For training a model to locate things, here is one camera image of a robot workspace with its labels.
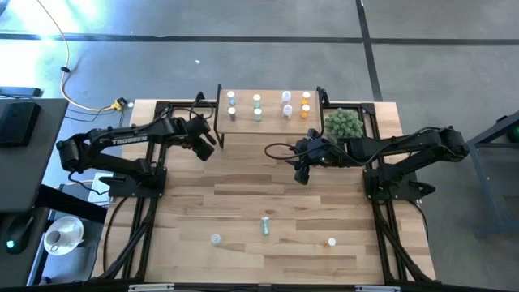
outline small white object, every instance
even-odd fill
[[[98,191],[102,195],[98,195],[96,192],[90,191],[88,193],[88,202],[94,203],[94,204],[97,204],[100,206],[110,203],[110,197],[108,196],[108,192],[105,192],[110,189],[110,186],[105,184],[101,180],[99,180],[99,178],[112,177],[112,176],[114,176],[114,174],[96,173],[96,175],[94,176],[94,182],[92,183],[91,188],[93,190]]]
[[[252,97],[252,100],[254,101],[254,108],[259,109],[261,107],[261,96],[259,94],[255,94]]]
[[[63,256],[83,242],[84,227],[80,219],[65,216],[57,219],[45,233],[43,245],[52,256]]]
[[[292,94],[290,92],[283,92],[283,94],[281,94],[281,106],[288,105],[291,99]]]
[[[236,109],[234,107],[229,107],[227,112],[229,113],[230,120],[233,122],[236,121]]]
[[[233,91],[227,92],[227,97],[229,98],[229,104],[230,105],[236,105],[236,100],[234,99],[234,92]]]
[[[261,109],[254,109],[254,120],[261,121]]]
[[[292,116],[292,105],[283,106],[283,117],[290,118]]]
[[[335,238],[328,238],[328,241],[326,242],[329,247],[333,247],[337,244],[337,241]]]
[[[221,244],[221,236],[219,234],[213,234],[211,235],[211,243],[213,245],[220,245]]]
[[[261,218],[261,230],[263,232],[263,235],[268,235],[269,234],[269,230],[268,230],[268,223],[269,223],[269,220],[268,217],[262,217]]]

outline wooden tabletop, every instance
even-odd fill
[[[228,92],[234,92],[236,100],[236,120],[231,121],[227,110],[229,105]],[[221,134],[285,134],[305,135],[308,129],[314,128],[321,131],[319,98],[317,91],[310,93],[308,118],[301,118],[302,94],[305,91],[290,91],[293,107],[291,119],[282,117],[281,94],[282,90],[243,90],[222,89],[218,105],[217,130]],[[255,94],[261,96],[261,122],[254,120],[254,103],[252,97]]]
[[[137,100],[131,123],[152,120],[156,101]],[[401,135],[395,103],[375,103],[382,138]],[[381,284],[378,243],[362,168],[311,169],[310,182],[294,181],[292,166],[263,153],[267,144],[301,137],[229,135],[206,162],[190,150],[167,153],[168,178],[153,229],[146,281],[208,283]],[[123,147],[127,159],[145,156],[146,144]],[[287,155],[284,148],[273,148]],[[396,162],[402,155],[389,157]],[[135,199],[114,219],[108,242],[111,263],[128,240]],[[111,216],[112,203],[106,221]],[[401,242],[426,275],[435,278],[420,213],[396,201]],[[270,217],[270,235],[261,232]],[[212,234],[222,237],[211,244]],[[324,245],[335,238],[335,247]],[[394,275],[394,252],[388,249]],[[139,262],[140,244],[134,258]],[[93,276],[102,271],[98,249]]]

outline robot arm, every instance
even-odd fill
[[[129,161],[101,151],[112,146],[152,142],[165,144],[167,147],[176,145],[191,149],[200,160],[206,161],[214,148],[200,136],[204,135],[211,144],[216,144],[209,135],[210,131],[211,127],[203,115],[197,115],[189,121],[184,118],[160,117],[143,126],[94,129],[59,141],[56,146],[64,170],[82,173],[95,168],[125,174],[138,183],[145,183],[155,174],[149,161],[143,158]]]
[[[402,180],[415,182],[414,171],[422,167],[437,161],[458,162],[469,153],[461,133],[451,127],[426,127],[411,135],[384,140],[359,138],[339,140],[338,143],[326,140],[320,137],[318,131],[310,129],[308,137],[299,140],[292,150],[298,156],[298,160],[287,162],[296,170],[294,179],[303,185],[308,184],[310,166],[365,166],[380,157],[414,153],[394,165],[384,164],[376,170],[367,170],[364,173],[367,194],[374,199],[384,196],[376,198],[380,190],[386,190],[387,196],[387,193],[391,192],[389,188],[401,183]],[[420,197],[434,191],[434,187],[420,182],[415,182],[415,186],[420,190]]]

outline green plant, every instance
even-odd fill
[[[324,120],[324,128],[334,138],[361,138],[362,125],[358,113],[349,109],[338,109]]]

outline concrete floor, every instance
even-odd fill
[[[354,0],[43,1],[66,32],[170,36],[360,37]],[[364,0],[371,37],[519,38],[519,2],[511,0]],[[11,0],[0,32],[56,34],[38,6]],[[66,90],[90,106],[115,98],[213,97],[227,88],[328,90],[332,100],[373,101],[362,44],[80,42],[71,45],[74,74]],[[0,41],[1,84],[35,86],[60,97],[59,41]],[[384,101],[395,101],[404,132],[453,125],[466,140],[519,110],[519,45],[374,45]],[[87,124],[66,120],[60,139]],[[119,153],[116,148],[111,153]],[[44,182],[66,181],[57,153]],[[519,237],[477,239],[490,217],[472,162],[438,163],[418,172],[437,187],[424,200],[439,280],[519,290]],[[83,175],[92,178],[93,171]]]

